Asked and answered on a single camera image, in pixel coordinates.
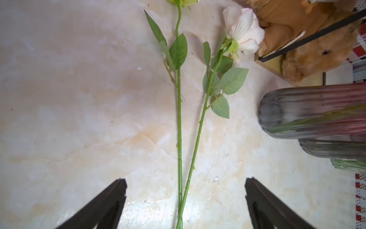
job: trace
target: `red and white patterned fabric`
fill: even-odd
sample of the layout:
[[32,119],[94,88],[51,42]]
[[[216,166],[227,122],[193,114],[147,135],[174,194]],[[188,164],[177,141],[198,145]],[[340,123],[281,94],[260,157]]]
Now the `red and white patterned fabric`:
[[356,229],[366,228],[366,176],[355,174],[356,184]]
[[[354,12],[363,10],[366,8],[366,0],[358,0],[356,6],[353,9]],[[351,55],[347,58],[350,63],[357,63],[366,59],[366,17],[362,18],[362,24],[360,32],[357,35],[357,42],[353,47]]]

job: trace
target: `glass vase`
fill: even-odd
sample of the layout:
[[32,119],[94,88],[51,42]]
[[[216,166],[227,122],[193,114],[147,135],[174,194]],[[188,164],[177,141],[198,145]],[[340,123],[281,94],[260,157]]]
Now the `glass vase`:
[[366,132],[366,83],[272,91],[262,99],[258,117],[274,138]]
[[366,135],[338,135],[300,139],[302,149],[319,158],[366,159]]
[[330,160],[336,169],[366,174],[366,160],[363,159],[335,159]]

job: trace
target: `flower petal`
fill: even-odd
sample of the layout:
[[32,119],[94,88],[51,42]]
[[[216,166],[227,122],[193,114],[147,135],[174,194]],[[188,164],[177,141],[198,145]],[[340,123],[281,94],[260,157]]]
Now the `flower petal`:
[[234,25],[234,23],[241,14],[242,12],[237,7],[228,7],[223,10],[225,30],[227,35],[230,34],[231,27]]
[[248,31],[253,22],[253,10],[250,8],[244,8],[241,10],[242,14],[231,27],[231,38],[239,41],[242,36]]
[[259,26],[257,16],[253,15],[253,23],[248,31],[240,38],[238,43],[244,43],[249,39],[254,39],[257,44],[260,44],[264,39],[264,29]]
[[252,55],[258,49],[259,45],[254,39],[249,39],[246,42],[239,44],[239,50],[242,50],[245,55]]

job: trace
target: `leaf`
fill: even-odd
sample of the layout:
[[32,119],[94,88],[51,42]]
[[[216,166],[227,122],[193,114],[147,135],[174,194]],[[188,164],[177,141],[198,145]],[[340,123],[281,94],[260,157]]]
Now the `leaf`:
[[212,69],[215,69],[215,67],[216,67],[216,65],[217,65],[217,63],[218,63],[218,61],[219,61],[219,56],[223,53],[223,49],[220,49],[218,52],[217,52],[217,54],[216,54],[216,56],[214,56],[213,58],[212,58],[212,60],[211,60],[211,68]]
[[146,14],[146,18],[147,21],[150,25],[151,30],[153,31],[156,39],[158,39],[158,42],[160,43],[161,41],[163,41],[165,43],[165,45],[167,45],[167,41],[165,40],[165,37],[163,35],[163,33],[161,32],[159,26],[154,22],[154,20],[148,15],[148,13],[145,11]]
[[236,56],[236,58],[239,58],[239,54],[238,54],[237,50],[235,52],[233,52],[233,54]]
[[228,100],[223,96],[217,98],[212,104],[212,111],[220,117],[229,118],[230,108]]
[[223,59],[221,60],[221,64],[219,65],[219,68],[217,69],[217,73],[224,74],[229,69],[231,69],[233,64],[233,59],[227,56],[223,56]]
[[182,2],[182,7],[188,6],[188,5],[193,5],[193,4],[198,4],[199,0],[183,0]]
[[172,57],[175,69],[182,66],[187,57],[188,45],[187,39],[182,33],[170,46],[170,56]]
[[[221,55],[221,53],[223,52],[222,49],[219,50],[219,52],[216,54],[216,56],[214,58],[212,58],[211,60],[211,68],[215,69],[217,62],[218,62],[218,57]],[[220,66],[217,69],[217,73],[219,74],[224,74],[226,73],[229,69],[231,69],[232,64],[233,64],[233,59],[227,56],[223,56]]]
[[210,44],[207,41],[203,43],[203,54],[205,56],[206,66],[210,67],[211,48],[210,48]]
[[170,56],[170,53],[169,53],[169,49],[167,47],[167,44],[164,43],[164,41],[161,41],[159,44],[160,44],[161,50],[165,53],[165,57],[167,58],[167,62],[168,62],[168,65],[169,65],[170,70],[171,71],[175,71],[175,66],[173,64],[172,57]]
[[221,86],[224,93],[231,95],[237,92],[244,84],[248,71],[249,69],[245,68],[235,68],[227,71],[221,79]]
[[223,43],[226,41],[226,31],[223,30],[220,38],[219,38],[219,41],[217,42],[220,46],[218,47],[219,49],[222,49],[222,45]]
[[[203,91],[206,94],[207,94],[208,82],[209,82],[209,79],[208,79],[207,73],[206,73],[205,76],[203,77],[203,81],[202,81]],[[217,76],[217,74],[215,73],[215,75],[213,76],[212,88],[211,88],[210,95],[217,95],[220,92],[221,92],[221,80]]]
[[228,53],[236,52],[238,48],[239,48],[239,44],[236,42],[236,40],[232,40],[231,45],[228,49]]
[[224,39],[224,43],[221,45],[220,49],[226,48],[233,40],[232,39]]

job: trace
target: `stuffed animal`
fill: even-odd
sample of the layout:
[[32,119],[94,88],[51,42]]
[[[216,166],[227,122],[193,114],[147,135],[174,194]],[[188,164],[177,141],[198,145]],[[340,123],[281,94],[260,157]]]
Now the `stuffed animal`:
[[[277,51],[352,14],[336,8],[333,3],[305,0],[247,0],[247,3],[265,29],[259,56]],[[288,52],[282,63],[285,79],[298,83],[306,76],[338,67],[350,55],[360,25],[360,21],[353,22]]]

